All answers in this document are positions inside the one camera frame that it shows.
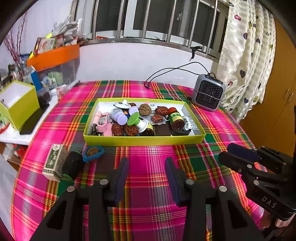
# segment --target metal window bars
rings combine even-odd
[[[92,22],[92,33],[93,33],[92,34],[92,39],[95,39],[96,38],[96,24],[97,24],[97,16],[98,16],[99,3],[100,3],[100,0],[95,0],[95,4],[94,4],[94,17],[93,17],[93,22]],[[117,38],[120,38],[120,35],[121,35],[121,25],[122,25],[124,4],[125,4],[125,0],[121,0],[120,9],[119,9],[119,15],[118,15],[118,23],[117,23],[117,34],[116,34],[116,37]],[[167,37],[166,37],[166,42],[167,43],[170,43],[170,38],[171,38],[172,29],[173,29],[173,23],[174,23],[174,16],[175,16],[175,11],[176,11],[176,4],[177,4],[177,0],[174,0],[173,8],[172,8],[172,13],[171,13],[171,17],[170,17],[170,24],[169,24],[169,28],[168,28]],[[196,21],[197,21],[197,13],[198,13],[199,4],[200,4],[200,0],[196,0],[196,6],[195,6],[195,10],[194,10],[193,23],[192,23],[192,27],[191,27],[191,31],[190,31],[190,37],[189,37],[189,40],[188,40],[187,48],[190,48],[191,47],[191,44],[192,44],[193,34],[194,34],[195,25],[196,25]],[[151,5],[151,0],[147,0],[146,10],[145,10],[145,17],[144,17],[144,23],[143,23],[142,39],[145,39],[146,38],[150,5]],[[210,37],[209,37],[209,41],[208,41],[206,52],[205,52],[205,57],[208,56],[209,51],[210,51],[210,45],[211,45],[212,38],[213,38],[215,21],[216,21],[216,16],[217,16],[217,7],[218,7],[218,0],[215,0],[214,16],[213,16],[213,21],[212,21],[212,26],[211,26]]]

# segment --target yellow-green box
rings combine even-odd
[[[83,137],[88,146],[101,145],[101,146],[162,146],[162,145],[185,145],[201,143],[206,133],[202,128],[200,122],[187,105],[183,101],[163,100],[163,99],[144,99],[144,98],[124,98],[128,103],[136,103],[137,106],[146,101],[156,104],[158,106],[166,106],[168,108],[175,107],[178,111],[185,116],[191,116],[199,128],[199,130],[192,131],[193,135],[189,136],[167,136],[167,137],[104,137],[104,136],[90,136],[91,122],[94,113],[100,110],[102,113],[110,112],[115,108],[115,102],[123,101],[123,98],[99,98],[96,100],[91,113],[87,119],[84,128]]]
[[[35,86],[17,80],[1,90],[0,100],[0,112],[18,131],[40,108]]]

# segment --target black cable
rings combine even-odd
[[[189,64],[193,64],[193,63],[198,63],[198,64],[200,64],[200,65],[201,65],[201,66],[207,71],[207,73],[210,74],[210,73],[208,72],[208,70],[206,69],[206,67],[204,67],[200,62],[191,62],[191,63],[185,64],[185,65],[179,66],[179,67],[177,67],[177,68],[164,68],[164,69],[159,70],[159,71],[162,71],[162,70],[165,70],[165,69],[171,69],[171,70],[169,70],[169,71],[167,71],[167,72],[164,72],[164,73],[162,73],[162,74],[160,74],[160,75],[158,75],[158,76],[153,77],[153,78],[148,82],[148,84],[146,85],[146,82],[147,82],[147,81],[148,81],[153,75],[155,75],[156,73],[158,73],[159,71],[153,73],[153,74],[152,74],[151,76],[149,76],[149,78],[144,82],[144,87],[147,88],[147,89],[150,89],[150,87],[151,87],[151,86],[150,86],[150,83],[151,83],[151,81],[152,81],[154,78],[159,77],[159,76],[161,76],[161,75],[163,75],[163,74],[166,74],[166,73],[168,73],[168,72],[171,72],[171,71],[173,71],[173,70],[175,70],[175,69],[180,69],[181,67],[184,67],[184,66],[187,66],[187,65],[189,65]],[[193,72],[191,72],[191,71],[189,71],[189,70],[186,70],[186,69],[181,69],[181,70],[184,70],[184,71],[187,71],[187,72],[193,73]]]
[[[173,71],[174,69],[178,69],[178,68],[165,68],[165,69],[172,69],[172,70],[170,70],[170,71]],[[192,73],[192,74],[195,74],[195,75],[200,75],[200,74],[197,74],[197,73],[191,72],[191,71],[186,70],[186,69],[179,69],[179,70],[184,70],[184,71],[187,71],[187,72]]]

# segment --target portable heater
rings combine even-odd
[[[226,86],[221,80],[210,74],[201,74],[196,80],[191,101],[205,110],[215,111],[220,104],[225,88]]]

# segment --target red branch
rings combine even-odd
[[[15,63],[19,62],[19,60],[20,60],[20,45],[21,45],[21,41],[22,41],[22,33],[24,30],[26,16],[27,16],[27,13],[25,13],[20,19],[20,23],[19,23],[19,26],[17,29],[17,43],[16,43],[16,45],[15,45],[15,41],[13,38],[13,27],[11,28],[11,30],[9,31],[9,33],[7,34],[7,36],[4,39],[4,44],[7,48],[7,50],[10,52],[10,55],[12,56],[13,61]]]

